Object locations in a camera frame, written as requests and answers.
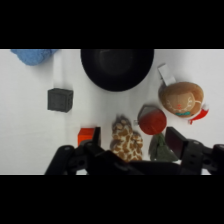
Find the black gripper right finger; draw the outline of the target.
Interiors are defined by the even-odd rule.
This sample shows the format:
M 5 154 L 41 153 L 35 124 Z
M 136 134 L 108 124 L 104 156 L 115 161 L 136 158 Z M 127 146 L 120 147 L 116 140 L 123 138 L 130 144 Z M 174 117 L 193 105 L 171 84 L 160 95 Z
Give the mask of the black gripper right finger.
M 175 128 L 168 127 L 165 133 L 165 141 L 177 158 L 181 159 L 188 140 Z

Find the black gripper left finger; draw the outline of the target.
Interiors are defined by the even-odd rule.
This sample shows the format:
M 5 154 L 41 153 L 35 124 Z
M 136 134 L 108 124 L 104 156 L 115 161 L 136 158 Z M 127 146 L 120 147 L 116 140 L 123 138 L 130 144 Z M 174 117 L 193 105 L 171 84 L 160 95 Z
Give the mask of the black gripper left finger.
M 96 127 L 94 129 L 93 138 L 90 143 L 90 148 L 92 150 L 98 150 L 101 147 L 101 128 Z

